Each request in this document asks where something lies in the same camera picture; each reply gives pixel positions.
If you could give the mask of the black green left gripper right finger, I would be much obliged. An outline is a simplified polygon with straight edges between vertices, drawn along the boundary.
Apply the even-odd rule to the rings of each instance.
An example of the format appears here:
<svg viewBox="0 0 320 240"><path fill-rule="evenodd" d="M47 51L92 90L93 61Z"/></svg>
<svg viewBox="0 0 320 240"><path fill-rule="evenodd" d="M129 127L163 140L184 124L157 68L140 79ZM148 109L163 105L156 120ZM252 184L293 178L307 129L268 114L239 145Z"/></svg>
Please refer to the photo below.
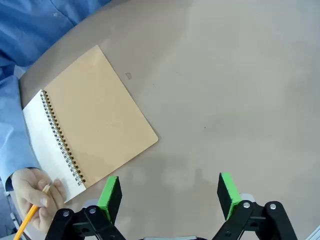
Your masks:
<svg viewBox="0 0 320 240"><path fill-rule="evenodd" d="M239 240L254 232L259 240L296 240L297 236L284 206L269 201L264 206L243 199L229 172L219 174L217 196L225 218L214 240Z"/></svg>

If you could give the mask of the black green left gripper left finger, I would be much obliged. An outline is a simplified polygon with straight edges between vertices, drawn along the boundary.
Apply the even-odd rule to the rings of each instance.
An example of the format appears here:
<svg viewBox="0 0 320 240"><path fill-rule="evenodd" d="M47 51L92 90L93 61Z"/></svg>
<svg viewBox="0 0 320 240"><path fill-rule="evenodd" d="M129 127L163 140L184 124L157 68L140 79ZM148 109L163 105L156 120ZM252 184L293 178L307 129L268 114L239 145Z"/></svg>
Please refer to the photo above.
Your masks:
<svg viewBox="0 0 320 240"><path fill-rule="evenodd" d="M118 176L108 177L96 205L74 212L69 208L58 210L46 234L47 240L123 240L125 237L115 226L122 200Z"/></svg>

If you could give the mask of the person's right hand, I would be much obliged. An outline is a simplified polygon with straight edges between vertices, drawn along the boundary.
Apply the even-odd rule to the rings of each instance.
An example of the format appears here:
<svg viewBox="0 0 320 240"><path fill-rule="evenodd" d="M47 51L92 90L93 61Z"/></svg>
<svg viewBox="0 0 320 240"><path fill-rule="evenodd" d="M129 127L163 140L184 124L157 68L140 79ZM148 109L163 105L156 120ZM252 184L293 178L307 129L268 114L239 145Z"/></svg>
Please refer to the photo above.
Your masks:
<svg viewBox="0 0 320 240"><path fill-rule="evenodd" d="M58 178L51 180L37 168L17 170L11 182L21 214L26 216L33 205L38 206L30 223L46 234L56 212L65 207L66 191L62 182Z"/></svg>

